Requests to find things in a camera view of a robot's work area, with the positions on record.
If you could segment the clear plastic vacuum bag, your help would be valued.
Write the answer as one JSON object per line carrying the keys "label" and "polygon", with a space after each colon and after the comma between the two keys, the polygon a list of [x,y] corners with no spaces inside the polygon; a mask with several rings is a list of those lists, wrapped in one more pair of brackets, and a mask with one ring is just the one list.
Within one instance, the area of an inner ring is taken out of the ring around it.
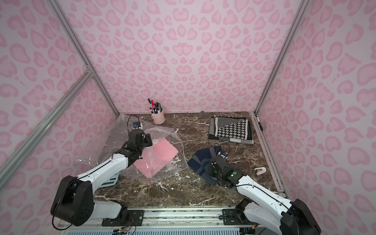
{"label": "clear plastic vacuum bag", "polygon": [[178,154],[154,177],[146,178],[134,164],[119,172],[120,175],[133,179],[161,181],[171,176],[176,176],[188,168],[187,159],[184,154],[184,146],[178,135],[178,130],[164,125],[155,125],[152,122],[141,118],[121,115],[115,120],[108,130],[91,139],[87,145],[78,153],[76,162],[86,165],[89,168],[98,166],[109,159],[112,153],[119,150],[128,141],[128,133],[133,127],[133,122],[140,121],[147,134],[151,135],[152,141],[166,138],[179,151]]}

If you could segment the grey black checked blanket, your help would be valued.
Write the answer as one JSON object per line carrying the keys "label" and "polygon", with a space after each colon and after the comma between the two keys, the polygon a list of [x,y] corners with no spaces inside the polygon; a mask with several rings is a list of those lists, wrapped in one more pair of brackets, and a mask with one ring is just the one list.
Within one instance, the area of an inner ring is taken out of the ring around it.
{"label": "grey black checked blanket", "polygon": [[252,145],[254,143],[253,129],[252,129],[252,124],[251,124],[250,120],[248,120],[248,138],[246,140],[216,137],[214,135],[214,129],[215,129],[215,126],[214,126],[214,116],[213,116],[210,119],[210,128],[209,128],[209,135],[208,135],[209,139],[219,140],[219,141],[223,141],[223,142],[233,142],[233,143],[239,143],[239,144],[246,144],[246,145]]}

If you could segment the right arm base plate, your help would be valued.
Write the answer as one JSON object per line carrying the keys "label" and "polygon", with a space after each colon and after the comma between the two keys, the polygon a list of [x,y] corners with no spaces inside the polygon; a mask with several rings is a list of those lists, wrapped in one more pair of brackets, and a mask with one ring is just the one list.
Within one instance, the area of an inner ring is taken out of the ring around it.
{"label": "right arm base plate", "polygon": [[223,209],[222,220],[224,225],[249,225],[250,221],[246,218],[243,211],[238,209]]}

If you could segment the zigzag patterned blanket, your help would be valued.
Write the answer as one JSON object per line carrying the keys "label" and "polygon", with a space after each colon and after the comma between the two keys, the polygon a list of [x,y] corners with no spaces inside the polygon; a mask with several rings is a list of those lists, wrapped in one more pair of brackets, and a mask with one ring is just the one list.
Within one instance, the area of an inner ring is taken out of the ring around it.
{"label": "zigzag patterned blanket", "polygon": [[227,117],[227,116],[214,116],[214,122],[217,125],[230,125],[234,123],[243,123],[246,122],[245,117]]}

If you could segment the navy blue plaid blanket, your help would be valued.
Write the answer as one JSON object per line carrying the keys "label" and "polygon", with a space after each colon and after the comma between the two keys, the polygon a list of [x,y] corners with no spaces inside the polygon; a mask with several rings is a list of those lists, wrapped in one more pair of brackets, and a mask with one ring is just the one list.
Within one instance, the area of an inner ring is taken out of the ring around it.
{"label": "navy blue plaid blanket", "polygon": [[199,149],[195,152],[192,158],[188,160],[188,166],[205,181],[215,186],[217,185],[217,179],[209,174],[209,170],[212,166],[211,159],[221,151],[221,146]]}

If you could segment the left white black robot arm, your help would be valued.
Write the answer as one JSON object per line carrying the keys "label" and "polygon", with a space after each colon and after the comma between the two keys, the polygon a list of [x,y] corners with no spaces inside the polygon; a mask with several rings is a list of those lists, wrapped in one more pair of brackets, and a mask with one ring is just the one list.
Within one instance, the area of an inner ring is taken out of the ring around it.
{"label": "left white black robot arm", "polygon": [[134,129],[129,132],[128,141],[108,160],[78,176],[64,177],[52,203],[52,219],[58,218],[74,226],[95,219],[121,221],[124,224],[127,221],[126,206],[112,201],[95,201],[94,193],[112,176],[140,160],[144,149],[152,145],[150,134]]}

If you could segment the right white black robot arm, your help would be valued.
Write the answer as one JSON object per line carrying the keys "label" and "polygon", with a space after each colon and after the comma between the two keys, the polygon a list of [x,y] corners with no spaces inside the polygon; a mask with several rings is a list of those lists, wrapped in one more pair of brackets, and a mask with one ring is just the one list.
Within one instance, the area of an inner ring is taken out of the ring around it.
{"label": "right white black robot arm", "polygon": [[235,190],[251,201],[244,206],[245,218],[277,235],[320,235],[317,221],[305,202],[281,197],[236,169],[222,155],[211,158],[209,175],[225,188]]}

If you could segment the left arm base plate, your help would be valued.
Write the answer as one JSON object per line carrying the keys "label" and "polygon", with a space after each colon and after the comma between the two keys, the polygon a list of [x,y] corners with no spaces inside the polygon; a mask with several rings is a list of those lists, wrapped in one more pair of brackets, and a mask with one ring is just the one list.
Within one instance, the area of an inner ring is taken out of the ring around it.
{"label": "left arm base plate", "polygon": [[102,227],[142,226],[144,214],[144,210],[125,209],[115,219],[103,219],[101,225]]}

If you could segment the houndstooth black white blanket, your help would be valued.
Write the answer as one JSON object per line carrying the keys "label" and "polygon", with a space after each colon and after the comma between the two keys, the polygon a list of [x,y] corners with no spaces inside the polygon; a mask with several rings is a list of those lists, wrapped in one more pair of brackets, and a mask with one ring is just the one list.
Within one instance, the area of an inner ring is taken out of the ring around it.
{"label": "houndstooth black white blanket", "polygon": [[246,140],[248,138],[248,120],[243,123],[217,125],[214,122],[214,135],[221,138]]}

